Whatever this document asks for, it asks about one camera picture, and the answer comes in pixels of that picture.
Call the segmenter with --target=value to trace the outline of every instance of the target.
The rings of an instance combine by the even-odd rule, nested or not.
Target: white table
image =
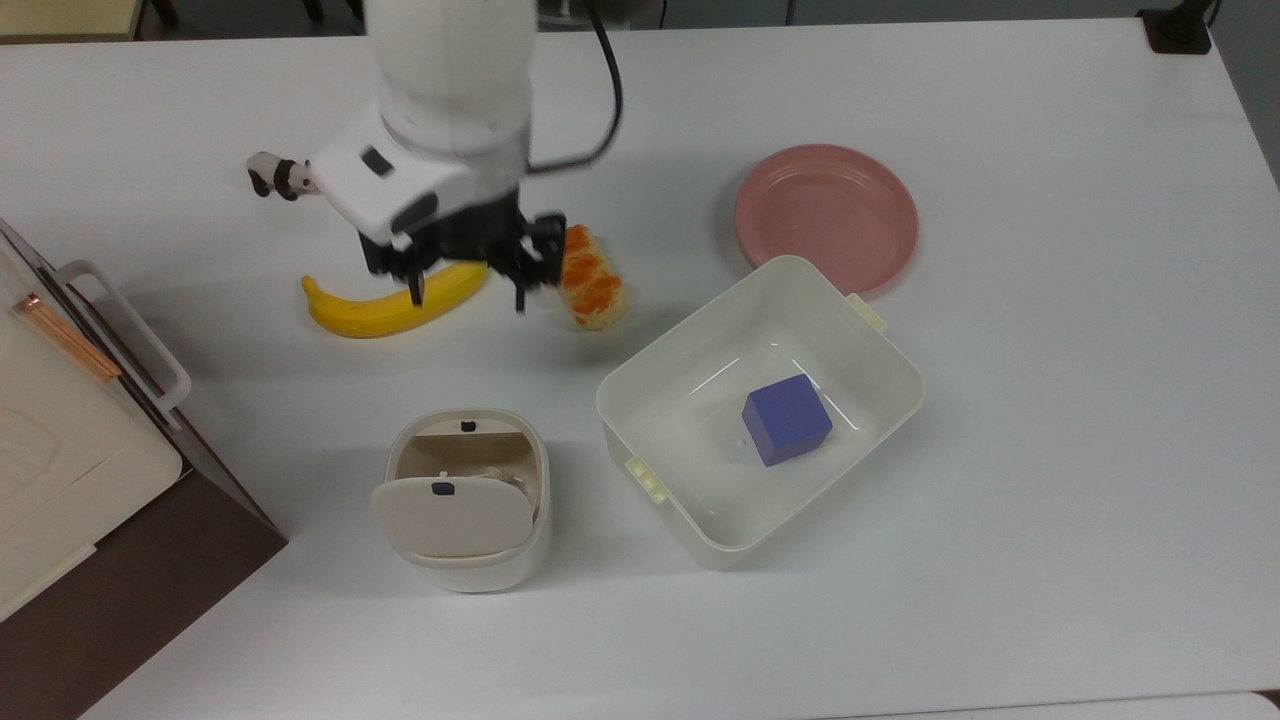
[[[1280,710],[1257,694],[1213,694],[890,715],[892,720],[1275,720]]]
[[[492,281],[376,342],[306,316],[355,236],[264,201],[366,101],[364,40],[0,49],[0,215],[92,256],[191,369],[184,405],[292,539],[91,717],[820,717],[1280,687],[1280,196],[1219,56],[1137,20],[620,35],[628,114],[525,208],[607,236],[630,322],[570,333]],[[588,35],[540,40],[535,154],[596,141]],[[870,299],[924,409],[741,570],[696,568],[605,455],[618,363],[748,272],[764,155],[892,168],[919,254]],[[522,414],[558,505],[543,570],[433,588],[375,528],[392,439]]]

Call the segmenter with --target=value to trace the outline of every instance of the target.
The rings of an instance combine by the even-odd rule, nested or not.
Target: white handle
[[[129,301],[120,295],[120,291],[106,279],[106,275],[102,274],[102,270],[99,269],[97,265],[90,263],[88,260],[74,260],[52,273],[54,279],[67,288],[70,288],[72,282],[83,275],[92,275],[93,279],[96,279],[102,288],[106,290],[106,293],[111,297],[111,300],[114,300],[120,306],[120,310],[124,311],[124,316],[134,325],[138,333],[142,334],[142,338],[151,345],[152,350],[156,351],[156,355],[159,355],[160,359],[164,360],[164,364],[169,366],[169,370],[173,372],[173,387],[164,391],[159,396],[152,393],[151,388],[147,387],[146,383],[138,383],[138,387],[147,395],[156,409],[160,413],[168,414],[170,410],[177,407],[179,402],[187,398],[187,393],[191,392],[191,375],[187,374],[186,368],[178,364],[178,359],[169,352],[169,348],[165,347],[163,342],[160,342],[156,333],[147,327],[142,315],[140,315],[133,305],[131,305]]]
[[[667,498],[671,497],[671,493],[668,493],[667,488],[663,487],[660,480],[658,480],[658,477],[653,474],[653,470],[645,465],[644,460],[640,460],[639,457],[627,460],[627,471],[631,473],[631,477],[634,477],[636,482],[640,483],[640,487],[649,493],[649,498],[658,505],[667,502]]]
[[[845,300],[849,300],[849,304],[854,306],[854,310],[858,310],[858,314],[861,315],[864,320],[870,323],[872,327],[876,328],[876,332],[883,333],[884,331],[888,329],[888,323],[886,323],[883,318],[877,315],[876,310],[872,310],[872,306],[868,305],[867,301],[864,301],[861,297],[858,297],[856,292],[852,295],[846,295]]]

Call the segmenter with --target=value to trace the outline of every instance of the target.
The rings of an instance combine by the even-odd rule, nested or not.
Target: banana
[[[422,282],[421,307],[413,306],[408,290],[376,300],[346,300],[320,290],[311,275],[302,278],[302,292],[311,319],[321,328],[343,337],[383,337],[448,313],[475,295],[488,275],[484,263],[454,263]]]

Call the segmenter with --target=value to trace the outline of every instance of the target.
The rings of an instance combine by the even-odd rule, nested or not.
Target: white plastic bin
[[[877,325],[806,260],[782,256],[600,383],[609,454],[700,565],[740,561],[920,407],[919,370]],[[765,468],[742,405],[800,373],[833,429],[817,450]]]

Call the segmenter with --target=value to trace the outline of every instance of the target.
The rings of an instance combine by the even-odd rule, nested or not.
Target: purple block
[[[742,421],[765,468],[817,450],[831,433],[831,416],[809,375],[796,375],[746,396]]]

